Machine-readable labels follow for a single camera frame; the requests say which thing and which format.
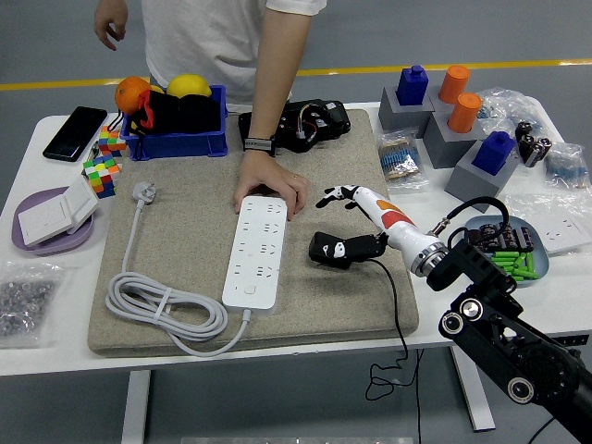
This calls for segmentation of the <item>person's left hand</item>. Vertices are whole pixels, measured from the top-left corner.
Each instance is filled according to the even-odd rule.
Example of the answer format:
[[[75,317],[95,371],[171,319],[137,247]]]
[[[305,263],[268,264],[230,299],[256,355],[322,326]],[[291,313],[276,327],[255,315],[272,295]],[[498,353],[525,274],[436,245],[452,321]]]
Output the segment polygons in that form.
[[[309,191],[309,180],[306,177],[287,170],[268,154],[255,150],[245,151],[233,196],[236,213],[241,210],[243,199],[259,186],[266,186],[285,200],[289,221],[305,207]]]

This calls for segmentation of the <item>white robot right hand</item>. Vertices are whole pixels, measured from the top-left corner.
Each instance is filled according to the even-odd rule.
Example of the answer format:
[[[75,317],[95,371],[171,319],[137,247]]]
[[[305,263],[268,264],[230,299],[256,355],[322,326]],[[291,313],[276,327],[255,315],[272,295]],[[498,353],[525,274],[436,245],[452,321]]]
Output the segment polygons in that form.
[[[406,267],[418,277],[428,277],[448,252],[435,235],[422,233],[401,209],[384,196],[357,185],[342,185],[325,189],[325,195],[316,203],[323,208],[337,200],[351,200],[348,208],[361,211],[387,236],[389,247],[401,252]]]

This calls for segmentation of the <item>person's right hand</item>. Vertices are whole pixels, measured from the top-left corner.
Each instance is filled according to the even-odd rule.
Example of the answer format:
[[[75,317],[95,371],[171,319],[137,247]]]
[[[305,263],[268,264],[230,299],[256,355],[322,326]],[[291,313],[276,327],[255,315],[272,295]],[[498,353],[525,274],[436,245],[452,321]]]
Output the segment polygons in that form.
[[[100,0],[94,10],[93,30],[100,43],[116,51],[116,43],[125,38],[129,17],[125,0]]]

